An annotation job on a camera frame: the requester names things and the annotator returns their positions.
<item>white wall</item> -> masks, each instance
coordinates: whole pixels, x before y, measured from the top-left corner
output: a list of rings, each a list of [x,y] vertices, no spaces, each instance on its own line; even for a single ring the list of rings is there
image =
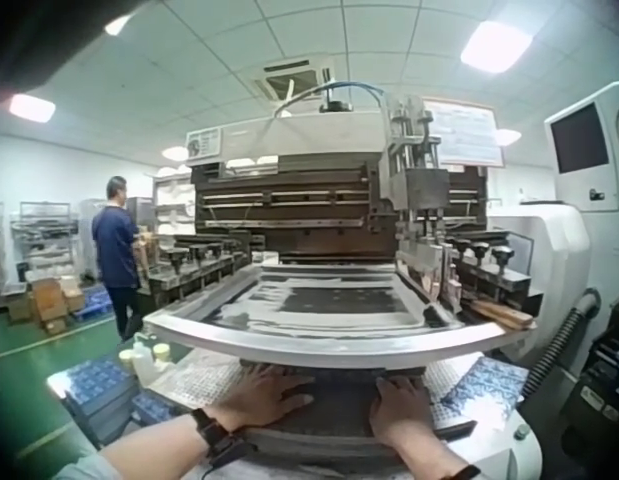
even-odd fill
[[[489,208],[518,205],[521,201],[556,200],[555,172],[551,168],[507,164],[490,168]]]
[[[80,201],[105,198],[107,181],[114,175],[127,180],[130,197],[153,195],[156,167],[85,152],[59,145],[0,136],[0,201],[5,205],[7,275],[17,279],[9,214],[22,201],[69,202],[77,213]]]

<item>flexible black hose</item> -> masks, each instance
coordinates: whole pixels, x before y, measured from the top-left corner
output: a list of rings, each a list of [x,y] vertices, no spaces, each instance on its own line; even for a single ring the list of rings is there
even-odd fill
[[[549,372],[554,367],[558,358],[565,350],[576,327],[583,321],[589,321],[600,311],[600,294],[595,289],[587,289],[578,300],[567,317],[562,322],[560,329],[553,337],[542,357],[535,363],[529,372],[527,381],[522,388],[522,396],[525,399],[538,391],[542,382],[545,381]]]

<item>wrist watch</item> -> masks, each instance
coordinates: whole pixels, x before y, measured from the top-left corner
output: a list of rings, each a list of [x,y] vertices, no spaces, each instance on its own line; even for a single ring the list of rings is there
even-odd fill
[[[216,420],[209,418],[202,408],[191,411],[191,416],[196,421],[196,430],[209,445],[209,452],[221,450],[231,435]]]
[[[475,465],[467,465],[465,468],[456,473],[453,477],[446,477],[442,480],[472,480],[480,477],[482,472]]]
[[[209,445],[209,465],[213,470],[244,457],[253,451],[248,443],[239,437],[234,437],[216,420],[209,418],[202,408],[191,411],[196,422],[196,430]]]

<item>air conditioning vent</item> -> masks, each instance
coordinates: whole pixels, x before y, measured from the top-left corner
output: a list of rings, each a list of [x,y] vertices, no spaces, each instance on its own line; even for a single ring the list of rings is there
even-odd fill
[[[255,96],[279,104],[289,95],[297,95],[334,79],[334,74],[333,59],[327,55],[315,55],[251,68],[239,76]],[[320,98],[318,94],[305,100]]]

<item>black pants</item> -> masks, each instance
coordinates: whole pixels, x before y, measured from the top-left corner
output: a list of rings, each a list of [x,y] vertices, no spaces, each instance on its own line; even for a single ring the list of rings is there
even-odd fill
[[[116,314],[118,335],[124,342],[133,337],[136,332],[142,330],[142,316],[138,308],[137,289],[107,287],[107,292]],[[131,309],[131,319],[128,317],[127,308]]]

